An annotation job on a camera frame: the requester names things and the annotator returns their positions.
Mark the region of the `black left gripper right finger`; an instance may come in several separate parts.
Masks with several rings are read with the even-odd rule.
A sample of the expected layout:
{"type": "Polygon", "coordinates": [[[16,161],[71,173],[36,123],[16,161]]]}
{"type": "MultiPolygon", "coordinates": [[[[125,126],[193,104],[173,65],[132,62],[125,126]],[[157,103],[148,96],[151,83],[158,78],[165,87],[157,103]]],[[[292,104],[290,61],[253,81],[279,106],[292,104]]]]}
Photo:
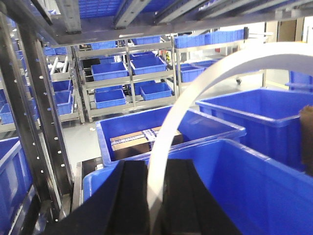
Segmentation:
{"type": "Polygon", "coordinates": [[[169,159],[164,183],[161,234],[241,234],[202,182],[192,160],[169,159]]]}

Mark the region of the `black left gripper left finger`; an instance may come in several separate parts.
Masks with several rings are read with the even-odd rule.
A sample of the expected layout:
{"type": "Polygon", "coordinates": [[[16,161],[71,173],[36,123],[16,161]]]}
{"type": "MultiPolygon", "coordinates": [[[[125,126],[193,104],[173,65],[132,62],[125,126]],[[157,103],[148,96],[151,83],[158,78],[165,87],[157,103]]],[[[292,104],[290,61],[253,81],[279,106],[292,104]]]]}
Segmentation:
{"type": "Polygon", "coordinates": [[[43,234],[149,234],[147,173],[144,161],[121,161],[87,201],[43,234]]]}

